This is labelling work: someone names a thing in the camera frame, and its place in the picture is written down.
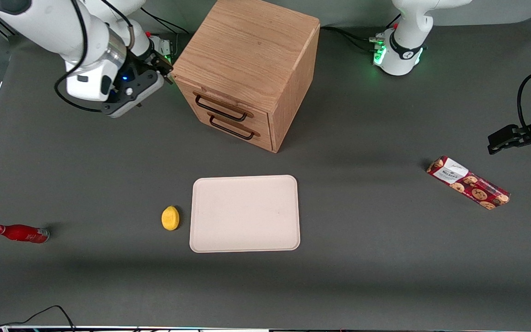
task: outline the drawer handle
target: drawer handle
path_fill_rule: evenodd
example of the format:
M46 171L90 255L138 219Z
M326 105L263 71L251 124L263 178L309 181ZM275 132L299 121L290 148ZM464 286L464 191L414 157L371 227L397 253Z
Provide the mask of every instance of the drawer handle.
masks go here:
M230 120L233 120L233 121L236 121L236 122L242 122L247 117L247 113L243 113L242 117L240 117L240 118L236 118L236 117L234 117L232 115L228 115L228 114L226 114L224 112L219 111L218 109L214 109L212 107L209 107L208 105L204 105L204 104L200 103L200 98L202 98L202 96L200 96L200 95L196 96L196 105L198 105L199 107L202 107L203 109L207 109L207 110L209 110L211 112L214 112L214 113L216 113L218 115L222 115L222 116L224 116L227 119L230 119Z
M224 130L225 132L228 132L229 134L235 135L238 138L245 139L245 141L249 141L251 138L253 138L253 135L255 135L254 132L251 132L251 135L243 136L243 135L239 134L238 132L234 132L234 131L232 131L232 130L230 130L228 128L225 128L225 127L223 127L223 126L221 126L219 124L215 124L212 120L214 120L214 116L213 115L210 116L210 124L212 126L215 126L215 127L219 128L220 130Z

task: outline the green indicator light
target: green indicator light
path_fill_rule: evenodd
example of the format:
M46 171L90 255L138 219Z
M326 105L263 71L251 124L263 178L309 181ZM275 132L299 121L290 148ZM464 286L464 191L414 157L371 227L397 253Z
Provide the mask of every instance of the green indicator light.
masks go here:
M423 48L421 48L421 50L419 50L419 55L417 55L417 59L415 60L415 65L417 65L419 63L419 59L421 58L421 53L423 53Z
M380 65L382 63L382 59L384 59L384 54L386 53L386 46L382 46L380 50L377 50L377 55L374 57L374 63L377 65Z

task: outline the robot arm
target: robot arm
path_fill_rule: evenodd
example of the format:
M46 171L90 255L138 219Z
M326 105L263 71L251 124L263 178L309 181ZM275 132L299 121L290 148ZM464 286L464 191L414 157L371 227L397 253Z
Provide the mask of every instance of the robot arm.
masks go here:
M145 0L112 3L128 15ZM103 101L100 111L112 118L158 90L164 80L170 82L171 64L154 51L141 26L135 21L127 23L104 0L86 4L81 0L0 0L0 18L39 46L61 55L70 73L68 94Z
M434 26L434 18L428 11L455 8L471 1L392 0L402 18L397 29L388 28L377 34L376 38L371 38L371 42L377 43L378 50L374 64L391 75L401 76L409 73L419 62L423 42Z

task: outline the label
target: label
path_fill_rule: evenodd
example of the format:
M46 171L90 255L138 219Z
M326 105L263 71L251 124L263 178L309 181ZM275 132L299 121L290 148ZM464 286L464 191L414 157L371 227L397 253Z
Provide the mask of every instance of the label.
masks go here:
M468 174L468 168L448 158L444 166L434 173L434 177L449 184L455 183Z

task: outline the cookie box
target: cookie box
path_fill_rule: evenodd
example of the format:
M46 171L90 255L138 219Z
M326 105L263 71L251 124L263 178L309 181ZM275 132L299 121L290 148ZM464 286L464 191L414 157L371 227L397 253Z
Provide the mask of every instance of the cookie box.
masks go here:
M445 155L434 161L427 172L487 210L509 202L507 191L470 172L468 168Z

